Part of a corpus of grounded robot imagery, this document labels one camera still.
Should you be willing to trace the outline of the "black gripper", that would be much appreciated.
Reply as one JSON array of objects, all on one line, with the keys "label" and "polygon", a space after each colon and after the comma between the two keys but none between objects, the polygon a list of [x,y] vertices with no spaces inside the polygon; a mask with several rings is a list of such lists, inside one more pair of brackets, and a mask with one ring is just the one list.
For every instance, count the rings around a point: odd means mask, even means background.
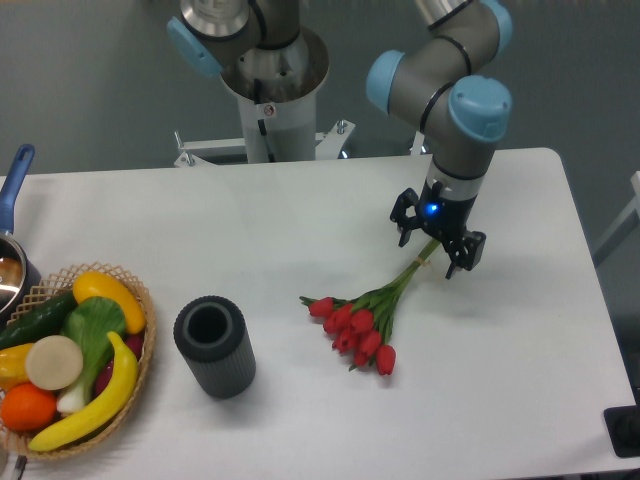
[{"label": "black gripper", "polygon": [[[404,247],[415,230],[439,240],[449,256],[450,264],[445,274],[451,279],[458,271],[473,270],[480,262],[486,242],[486,234],[469,231],[467,220],[477,196],[463,200],[451,199],[440,181],[425,181],[420,199],[408,188],[396,199],[390,220],[399,232],[398,246]],[[417,207],[417,214],[409,210]]]}]

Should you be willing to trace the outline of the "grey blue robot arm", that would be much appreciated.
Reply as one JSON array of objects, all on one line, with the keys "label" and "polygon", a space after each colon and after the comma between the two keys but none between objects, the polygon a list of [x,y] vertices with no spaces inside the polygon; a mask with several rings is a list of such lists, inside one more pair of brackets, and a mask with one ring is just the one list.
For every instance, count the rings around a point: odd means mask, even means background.
[{"label": "grey blue robot arm", "polygon": [[[381,54],[366,78],[368,100],[434,144],[421,191],[401,193],[390,214],[400,239],[416,230],[438,240],[452,271],[471,270],[486,240],[467,220],[512,98],[479,70],[508,45],[512,22],[496,1],[422,1],[431,33],[414,54]],[[167,25],[182,58],[235,95],[252,163],[313,160],[316,95],[327,48],[304,27],[296,1],[184,1]]]}]

